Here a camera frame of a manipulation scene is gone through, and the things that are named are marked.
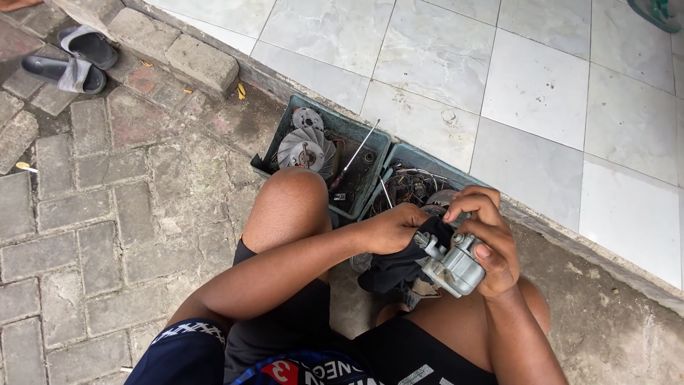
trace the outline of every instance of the fingernail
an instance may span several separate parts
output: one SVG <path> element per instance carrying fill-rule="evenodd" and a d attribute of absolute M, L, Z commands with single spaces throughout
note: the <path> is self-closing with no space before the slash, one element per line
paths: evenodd
<path fill-rule="evenodd" d="M 485 246 L 485 245 L 483 245 L 483 244 L 480 243 L 480 244 L 477 246 L 477 250 L 475 250 L 475 253 L 477 253 L 477 256 L 478 256 L 478 257 L 480 257 L 480 258 L 482 258 L 482 259 L 485 259 L 485 258 L 488 258 L 489 255 L 491 255 L 492 251 L 489 250 L 489 247 L 487 247 L 487 246 Z"/>

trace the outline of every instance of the hand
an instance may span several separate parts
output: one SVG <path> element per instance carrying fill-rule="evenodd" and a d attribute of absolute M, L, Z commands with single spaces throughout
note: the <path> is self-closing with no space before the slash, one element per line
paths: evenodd
<path fill-rule="evenodd" d="M 402 203 L 357 224 L 365 251 L 392 254 L 408 246 L 418 227 L 430 215 L 411 203 Z"/>
<path fill-rule="evenodd" d="M 472 234 L 484 243 L 473 248 L 473 255 L 484 268 L 485 275 L 477 285 L 484 297 L 496 297 L 518 281 L 520 264 L 511 229 L 499 214 L 501 194 L 493 188 L 467 186 L 453 196 L 444 222 L 454 221 L 461 212 L 470 212 L 456 230 Z"/>

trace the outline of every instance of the metal carburetor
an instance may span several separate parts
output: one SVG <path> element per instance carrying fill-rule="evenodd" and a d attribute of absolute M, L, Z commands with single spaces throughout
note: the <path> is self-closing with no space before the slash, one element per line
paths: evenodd
<path fill-rule="evenodd" d="M 432 281 L 443 287 L 454 297 L 468 295 L 484 277 L 484 269 L 473 257 L 473 248 L 481 240 L 472 234 L 454 233 L 453 247 L 447 251 L 437 246 L 437 237 L 430 233 L 417 232 L 413 240 L 425 250 L 428 257 L 417 260 L 421 269 Z"/>

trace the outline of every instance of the plastic crate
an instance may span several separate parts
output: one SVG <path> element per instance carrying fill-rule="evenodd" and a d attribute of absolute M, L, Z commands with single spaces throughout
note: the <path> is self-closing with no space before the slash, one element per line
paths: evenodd
<path fill-rule="evenodd" d="M 272 158 L 278 152 L 278 146 L 280 142 L 287 135 L 288 129 L 292 126 L 292 112 L 295 108 L 300 107 L 310 107 L 318 111 L 323 119 L 326 129 L 329 129 L 334 136 L 338 136 L 344 139 L 346 142 L 361 143 L 363 138 L 366 137 L 368 132 L 371 130 L 370 127 L 364 125 L 358 121 L 343 116 L 342 114 L 331 110 L 330 108 L 317 103 L 307 97 L 300 94 L 293 94 L 290 96 L 289 103 L 285 108 L 285 112 L 282 114 L 280 119 L 280 124 L 278 124 L 278 129 L 276 130 L 271 145 L 266 152 L 266 156 L 260 158 L 258 154 L 254 156 L 250 165 L 254 168 L 254 171 L 263 177 L 270 177 L 273 174 L 273 170 L 269 168 Z M 378 129 L 373 131 L 373 133 L 368 137 L 368 141 L 364 145 L 364 148 L 368 148 L 375 153 L 375 160 L 370 164 L 368 171 L 364 173 L 355 172 L 354 165 L 357 164 L 356 160 L 352 167 L 347 171 L 345 176 L 345 181 L 342 183 L 339 193 L 347 193 L 353 195 L 351 204 L 345 202 L 344 204 L 330 200 L 330 210 L 336 212 L 337 214 L 350 219 L 356 220 L 363 206 L 368 201 L 368 197 L 372 193 L 373 188 L 376 186 L 378 181 L 378 176 L 380 175 L 380 169 L 389 150 L 392 138 L 385 132 Z M 349 146 L 345 150 L 345 155 L 349 152 L 353 153 L 358 145 Z M 363 156 L 362 153 L 359 154 L 357 159 Z M 346 166 L 346 162 L 340 162 L 339 171 Z M 333 175 L 327 182 L 331 182 L 336 175 Z M 348 209 L 339 208 L 337 206 L 347 206 Z"/>
<path fill-rule="evenodd" d="M 434 156 L 420 150 L 406 142 L 395 143 L 392 149 L 389 151 L 384 164 L 382 165 L 383 175 L 382 183 L 387 182 L 387 180 L 392 176 L 391 165 L 394 164 L 397 159 L 405 160 L 418 169 L 423 169 L 433 174 L 441 175 L 448 178 L 453 183 L 453 186 L 458 188 L 458 190 L 463 189 L 465 186 L 471 184 L 478 184 L 480 186 L 490 187 L 488 184 L 482 183 L 478 179 L 471 177 L 470 175 L 464 173 L 463 171 L 457 169 L 456 167 L 449 166 L 443 161 L 435 158 Z M 371 193 L 371 196 L 358 216 L 358 221 L 362 221 L 368 210 L 371 209 L 373 202 L 376 200 L 378 195 L 384 194 L 382 192 L 382 185 L 380 182 L 377 183 L 375 189 Z"/>

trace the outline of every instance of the sandal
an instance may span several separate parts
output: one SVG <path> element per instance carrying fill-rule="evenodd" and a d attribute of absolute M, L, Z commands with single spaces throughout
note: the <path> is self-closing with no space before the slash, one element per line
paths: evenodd
<path fill-rule="evenodd" d="M 21 60 L 20 67 L 31 77 L 55 84 L 60 90 L 96 94 L 105 87 L 107 78 L 102 70 L 91 63 L 77 58 L 68 62 L 27 56 Z"/>
<path fill-rule="evenodd" d="M 95 64 L 99 69 L 113 66 L 119 55 L 107 44 L 105 36 L 89 25 L 69 27 L 57 34 L 62 49 L 75 58 Z"/>

